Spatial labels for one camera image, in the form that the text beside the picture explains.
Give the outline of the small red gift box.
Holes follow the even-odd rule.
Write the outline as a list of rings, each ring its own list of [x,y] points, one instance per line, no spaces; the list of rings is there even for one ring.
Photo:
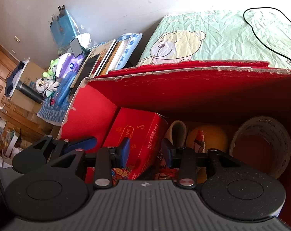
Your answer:
[[[137,179],[154,163],[168,128],[159,114],[144,110],[121,108],[103,143],[103,147],[118,147],[130,139],[130,152],[126,166],[112,169],[113,184],[119,180]]]

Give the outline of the brown packing tape roll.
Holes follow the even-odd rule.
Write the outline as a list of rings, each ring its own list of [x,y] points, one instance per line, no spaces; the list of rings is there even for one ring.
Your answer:
[[[286,128],[274,118],[254,117],[235,133],[229,155],[277,179],[289,164],[291,139]]]

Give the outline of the blue pencil case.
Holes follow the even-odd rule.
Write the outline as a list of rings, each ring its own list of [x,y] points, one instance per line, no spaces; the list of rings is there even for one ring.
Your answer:
[[[68,96],[70,92],[70,86],[72,82],[75,80],[76,73],[69,72],[61,81],[56,93],[54,94],[53,100],[56,106],[61,106],[64,102],[65,98]]]

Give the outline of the green frog plush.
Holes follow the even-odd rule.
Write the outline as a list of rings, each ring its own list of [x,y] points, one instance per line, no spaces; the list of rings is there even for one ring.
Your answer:
[[[63,61],[61,61],[59,57],[55,60],[51,60],[49,68],[47,69],[47,71],[43,72],[43,78],[49,80],[59,78],[62,66]]]

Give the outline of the dark cylindrical flask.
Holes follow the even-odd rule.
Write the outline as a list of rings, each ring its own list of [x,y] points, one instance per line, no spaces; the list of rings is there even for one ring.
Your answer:
[[[28,85],[21,81],[17,83],[16,89],[38,104],[41,104],[44,100],[44,97],[41,94],[39,94],[38,92],[36,92],[35,90],[33,90],[32,88],[30,88]]]

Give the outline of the white plush toy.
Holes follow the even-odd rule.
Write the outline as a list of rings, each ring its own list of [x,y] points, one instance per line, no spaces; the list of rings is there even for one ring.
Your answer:
[[[39,94],[44,95],[45,97],[49,97],[53,92],[57,91],[60,82],[55,79],[47,79],[47,78],[39,78],[36,81],[36,91]]]

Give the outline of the stack of books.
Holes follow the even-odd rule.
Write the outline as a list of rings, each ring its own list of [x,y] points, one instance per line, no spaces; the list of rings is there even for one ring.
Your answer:
[[[93,69],[90,78],[99,76],[101,74],[106,74],[107,69],[110,66],[111,61],[109,59],[112,59],[116,52],[118,50],[121,50],[124,43],[127,43],[127,40],[124,41],[116,41],[116,40],[110,40],[106,43],[103,43],[95,48],[92,49],[92,51],[89,53],[85,61],[83,62],[81,68],[79,69],[77,75],[79,74],[80,70],[82,69],[84,63],[87,61],[88,58],[95,56],[96,54],[99,54],[98,61],[96,63],[95,68]],[[70,88],[74,88],[74,84],[77,80],[77,75],[75,77],[75,80],[72,82]]]

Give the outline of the purple tissue pack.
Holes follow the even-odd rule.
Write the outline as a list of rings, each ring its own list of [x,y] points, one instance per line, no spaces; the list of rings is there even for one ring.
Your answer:
[[[72,53],[65,53],[59,57],[57,69],[56,69],[56,77],[64,79],[68,73],[73,72],[77,73],[82,62],[83,55],[75,57]]]

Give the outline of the large red cardboard box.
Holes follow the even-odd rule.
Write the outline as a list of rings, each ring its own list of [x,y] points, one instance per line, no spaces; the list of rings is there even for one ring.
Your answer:
[[[267,62],[191,61],[113,71],[80,90],[58,138],[93,136],[102,146],[122,107],[229,126],[270,116],[291,139],[291,70]],[[287,192],[280,218],[291,226],[291,157],[280,179]]]

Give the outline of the black tablet device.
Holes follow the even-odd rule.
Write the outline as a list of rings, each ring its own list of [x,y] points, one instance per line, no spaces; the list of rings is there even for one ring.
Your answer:
[[[96,66],[98,58],[99,58],[99,54],[96,54],[95,56],[92,56],[92,57],[87,59],[87,61],[83,65],[82,69],[80,70],[79,74],[77,75],[77,80],[76,80],[76,83],[74,84],[75,88],[77,88],[80,85],[81,81],[85,77],[89,77],[91,75],[93,69]]]

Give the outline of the orange wooden gourd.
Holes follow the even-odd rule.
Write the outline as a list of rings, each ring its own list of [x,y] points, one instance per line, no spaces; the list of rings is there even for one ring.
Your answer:
[[[192,129],[186,139],[187,147],[194,149],[194,140],[198,130],[204,132],[206,153],[209,149],[218,149],[223,152],[228,150],[228,139],[225,131],[215,125],[201,125]]]

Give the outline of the green bear bedsheet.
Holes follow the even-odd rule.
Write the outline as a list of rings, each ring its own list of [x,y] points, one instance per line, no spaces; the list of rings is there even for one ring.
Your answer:
[[[291,21],[269,7],[168,15],[137,65],[189,60],[256,60],[291,69]]]

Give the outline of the small black mirror stand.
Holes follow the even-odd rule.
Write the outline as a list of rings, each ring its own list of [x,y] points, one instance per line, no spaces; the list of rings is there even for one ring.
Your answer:
[[[79,55],[83,54],[83,49],[78,38],[71,40],[69,46],[74,57],[78,57]]]

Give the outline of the red white paper ornament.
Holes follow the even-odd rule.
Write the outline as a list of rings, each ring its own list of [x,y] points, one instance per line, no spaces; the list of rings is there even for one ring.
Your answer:
[[[197,131],[197,135],[194,140],[194,150],[197,153],[206,153],[204,132],[202,130]]]

